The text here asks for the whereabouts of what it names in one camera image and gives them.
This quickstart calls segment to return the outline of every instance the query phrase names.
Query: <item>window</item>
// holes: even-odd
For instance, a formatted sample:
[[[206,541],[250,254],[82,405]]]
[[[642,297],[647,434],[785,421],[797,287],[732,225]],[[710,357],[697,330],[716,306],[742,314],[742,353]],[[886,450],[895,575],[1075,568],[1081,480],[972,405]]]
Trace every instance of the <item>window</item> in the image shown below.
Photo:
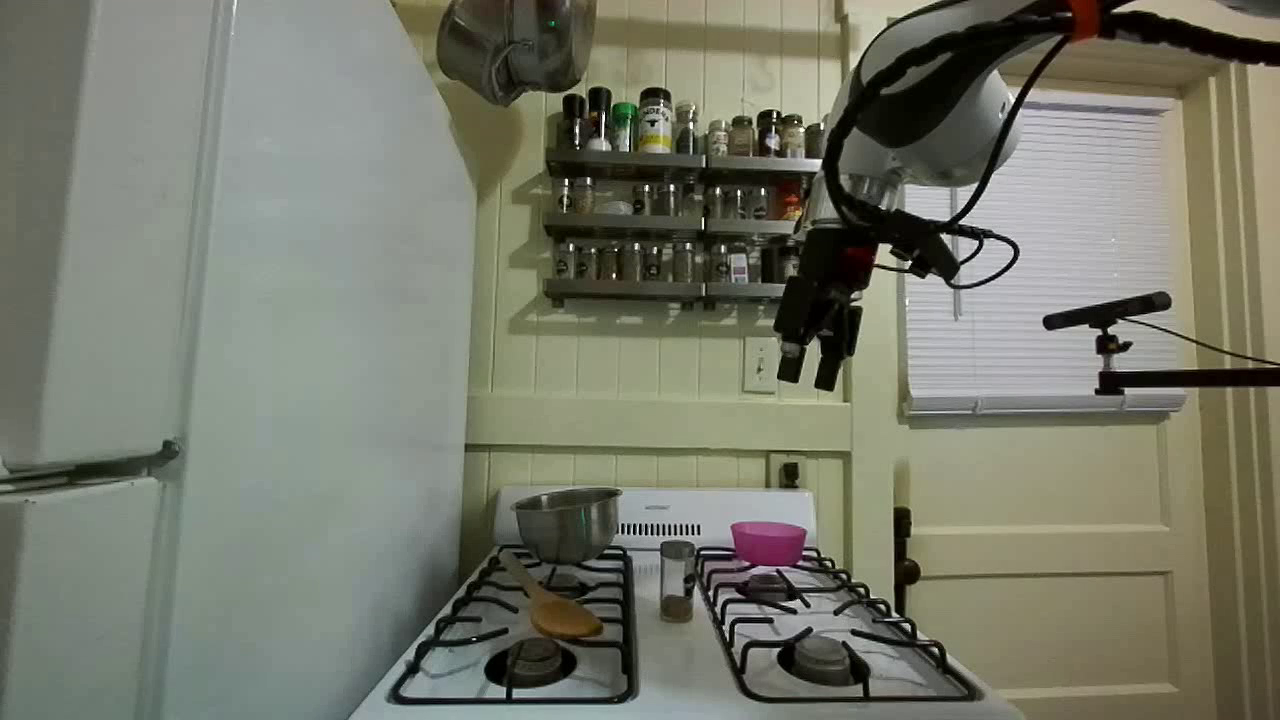
[[[905,279],[908,414],[1171,413],[1185,392],[1096,397],[1093,327],[1042,330],[1048,310],[1166,287],[1179,225],[1171,198],[1166,98],[1040,96],[1020,117],[1020,149],[967,225],[1020,240],[1020,262],[977,290]],[[908,208],[948,217],[967,187],[913,187]],[[987,277],[987,246],[961,279]],[[1175,366],[1187,353],[1115,323],[1131,353],[1115,366]]]

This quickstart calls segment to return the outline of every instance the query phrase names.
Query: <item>pink container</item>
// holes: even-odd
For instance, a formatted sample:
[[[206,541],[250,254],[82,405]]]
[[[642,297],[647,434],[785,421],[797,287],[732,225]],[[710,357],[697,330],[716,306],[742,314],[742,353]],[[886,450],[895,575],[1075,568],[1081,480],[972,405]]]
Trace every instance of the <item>pink container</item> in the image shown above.
[[[752,562],[797,562],[803,551],[803,528],[774,518],[741,518],[732,522],[732,548]]]

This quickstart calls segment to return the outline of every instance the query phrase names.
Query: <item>refrigerator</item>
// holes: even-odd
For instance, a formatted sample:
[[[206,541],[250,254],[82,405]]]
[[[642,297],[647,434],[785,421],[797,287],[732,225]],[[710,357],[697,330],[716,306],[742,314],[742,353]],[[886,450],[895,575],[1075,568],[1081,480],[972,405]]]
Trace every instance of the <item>refrigerator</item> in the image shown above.
[[[0,720],[358,702],[457,586],[472,225],[389,0],[0,0]]]

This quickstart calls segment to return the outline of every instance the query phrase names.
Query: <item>gas stove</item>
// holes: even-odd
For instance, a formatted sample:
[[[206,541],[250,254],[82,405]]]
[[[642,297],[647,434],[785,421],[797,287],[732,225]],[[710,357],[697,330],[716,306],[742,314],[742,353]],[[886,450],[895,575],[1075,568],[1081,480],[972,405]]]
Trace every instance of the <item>gas stove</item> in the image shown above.
[[[621,493],[617,542],[584,562],[542,562],[521,542],[504,493],[494,548],[604,626],[546,640],[494,551],[367,693],[354,720],[411,714],[797,714],[797,720],[1011,720],[938,640],[875,599],[831,554],[754,568],[729,548],[732,518],[789,518],[814,531],[809,493]],[[658,611],[665,541],[692,541],[697,605]]]

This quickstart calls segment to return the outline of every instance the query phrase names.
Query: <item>stove burner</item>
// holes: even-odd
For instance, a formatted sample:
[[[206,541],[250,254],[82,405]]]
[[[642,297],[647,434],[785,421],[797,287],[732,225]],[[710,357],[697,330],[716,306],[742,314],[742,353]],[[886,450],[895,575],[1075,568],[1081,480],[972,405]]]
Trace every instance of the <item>stove burner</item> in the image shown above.
[[[868,682],[872,667],[831,637],[799,637],[774,652],[774,663],[809,682]]]
[[[778,575],[748,575],[741,582],[742,599],[752,605],[778,605],[778,599],[797,599],[797,586]]]
[[[542,575],[542,586],[557,591],[557,596],[567,596],[567,599],[592,591],[592,582],[584,582],[579,575],[573,575],[573,571],[564,571],[564,568],[553,568],[553,571]]]
[[[526,637],[487,655],[483,675],[504,689],[542,689],[573,675],[577,655],[542,637]]]

